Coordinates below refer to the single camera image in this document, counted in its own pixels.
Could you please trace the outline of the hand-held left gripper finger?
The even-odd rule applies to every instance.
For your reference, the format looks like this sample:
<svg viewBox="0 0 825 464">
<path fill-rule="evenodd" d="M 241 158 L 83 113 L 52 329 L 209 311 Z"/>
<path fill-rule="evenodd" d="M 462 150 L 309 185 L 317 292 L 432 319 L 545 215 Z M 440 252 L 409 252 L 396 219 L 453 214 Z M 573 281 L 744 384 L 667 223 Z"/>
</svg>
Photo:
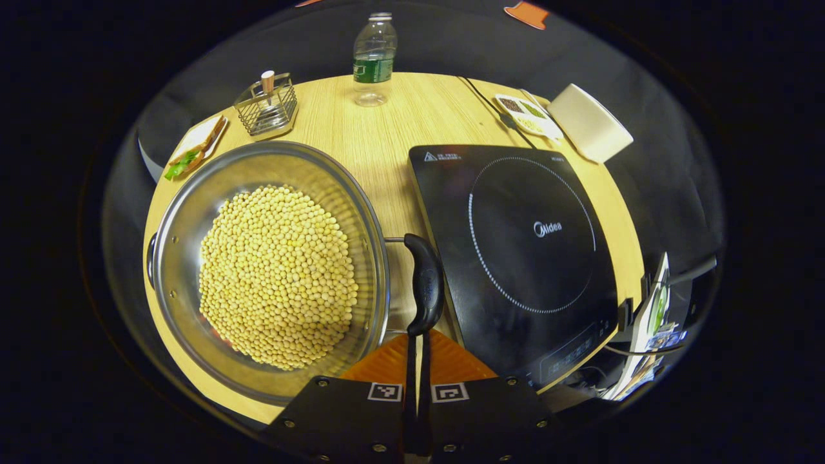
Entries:
<svg viewBox="0 0 825 464">
<path fill-rule="evenodd" d="M 561 420 L 519 376 L 500 376 L 438 330 L 424 338 L 420 419 L 431 461 L 542 461 Z"/>
<path fill-rule="evenodd" d="M 304 461 L 405 461 L 420 452 L 416 340 L 400 335 L 339 377 L 312 377 L 264 429 Z"/>
</svg>

